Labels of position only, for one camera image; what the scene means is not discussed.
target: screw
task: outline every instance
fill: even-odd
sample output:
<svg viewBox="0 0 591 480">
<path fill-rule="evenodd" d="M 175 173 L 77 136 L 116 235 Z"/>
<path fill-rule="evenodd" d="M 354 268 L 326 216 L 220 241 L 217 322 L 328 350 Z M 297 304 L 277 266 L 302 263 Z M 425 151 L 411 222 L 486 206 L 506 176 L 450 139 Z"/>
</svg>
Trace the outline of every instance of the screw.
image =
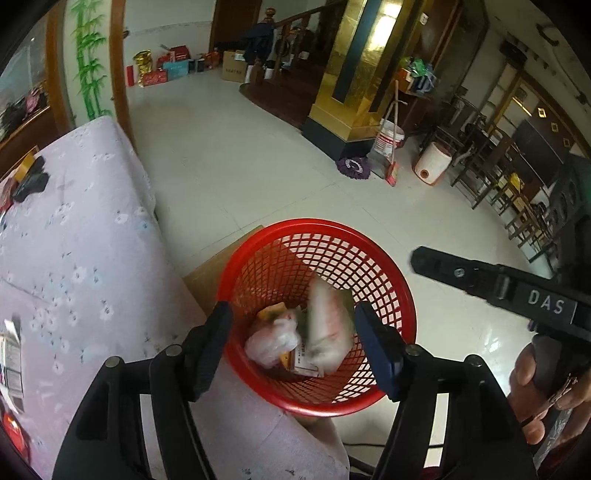
<svg viewBox="0 0 591 480">
<path fill-rule="evenodd" d="M 414 343 L 407 345 L 404 350 L 411 356 L 419 356 L 423 352 L 423 349 Z"/>
<path fill-rule="evenodd" d="M 105 367 L 107 368 L 115 368 L 117 365 L 119 365 L 119 357 L 118 356 L 110 356 L 106 361 L 105 361 Z"/>
<path fill-rule="evenodd" d="M 468 355 L 466 357 L 466 362 L 474 367 L 481 367 L 483 365 L 483 360 L 478 355 Z"/>
<path fill-rule="evenodd" d="M 166 349 L 167 356 L 177 356 L 183 351 L 183 347 L 180 345 L 171 345 Z"/>
</svg>

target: green bamboo painting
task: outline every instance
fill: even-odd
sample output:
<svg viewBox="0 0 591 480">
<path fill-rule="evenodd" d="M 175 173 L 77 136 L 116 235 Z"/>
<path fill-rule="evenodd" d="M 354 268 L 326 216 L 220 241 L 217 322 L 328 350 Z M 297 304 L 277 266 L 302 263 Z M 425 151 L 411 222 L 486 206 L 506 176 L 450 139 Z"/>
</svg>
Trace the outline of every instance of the green bamboo painting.
<svg viewBox="0 0 591 480">
<path fill-rule="evenodd" d="M 76 61 L 80 81 L 80 93 L 84 100 L 88 120 L 94 120 L 101 115 L 112 115 L 108 109 L 100 106 L 100 91 L 104 87 L 107 75 L 105 68 L 95 57 L 95 50 L 105 44 L 107 39 L 98 31 L 104 15 L 97 15 L 96 10 L 103 0 L 77 0 L 70 12 L 76 16 L 76 28 L 73 35 L 76 39 Z"/>
</svg>

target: crumpled plastic bag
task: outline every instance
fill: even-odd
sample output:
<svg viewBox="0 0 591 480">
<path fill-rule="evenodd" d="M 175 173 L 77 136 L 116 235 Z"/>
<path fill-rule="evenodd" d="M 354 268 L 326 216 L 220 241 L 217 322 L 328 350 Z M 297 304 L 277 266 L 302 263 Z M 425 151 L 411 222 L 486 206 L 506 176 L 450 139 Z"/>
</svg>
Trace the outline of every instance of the crumpled plastic bag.
<svg viewBox="0 0 591 480">
<path fill-rule="evenodd" d="M 295 318 L 278 318 L 253 333 L 244 345 L 246 356 L 264 368 L 274 367 L 280 356 L 291 352 L 300 342 Z"/>
</svg>

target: red plastic basket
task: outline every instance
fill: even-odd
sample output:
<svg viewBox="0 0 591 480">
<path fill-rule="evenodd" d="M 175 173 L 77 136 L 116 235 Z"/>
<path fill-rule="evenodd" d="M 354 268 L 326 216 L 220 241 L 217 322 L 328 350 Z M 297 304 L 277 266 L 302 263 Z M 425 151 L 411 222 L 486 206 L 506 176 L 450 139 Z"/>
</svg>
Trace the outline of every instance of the red plastic basket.
<svg viewBox="0 0 591 480">
<path fill-rule="evenodd" d="M 384 396 L 357 337 L 334 374 L 296 382 L 266 376 L 244 353 L 257 312 L 281 301 L 288 307 L 305 305 L 313 274 L 336 288 L 350 288 L 355 302 L 369 300 L 386 325 L 395 326 L 407 343 L 414 343 L 413 298 L 388 254 L 345 225 L 296 219 L 255 233 L 228 262 L 217 292 L 218 300 L 231 302 L 235 317 L 226 357 L 247 385 L 278 407 L 316 417 L 354 413 Z"/>
</svg>

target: wire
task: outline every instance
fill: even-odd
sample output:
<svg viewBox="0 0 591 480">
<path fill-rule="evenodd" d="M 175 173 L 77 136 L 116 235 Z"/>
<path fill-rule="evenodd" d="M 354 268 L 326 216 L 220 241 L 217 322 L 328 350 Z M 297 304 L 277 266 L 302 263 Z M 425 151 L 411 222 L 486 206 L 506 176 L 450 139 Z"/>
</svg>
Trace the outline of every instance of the wire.
<svg viewBox="0 0 591 480">
<path fill-rule="evenodd" d="M 347 446 L 347 447 L 378 447 L 378 448 L 384 448 L 385 445 L 383 445 L 382 443 L 345 443 L 343 442 L 343 445 Z M 434 443 L 433 445 L 429 445 L 429 448 L 443 448 L 443 444 L 442 443 Z"/>
</svg>

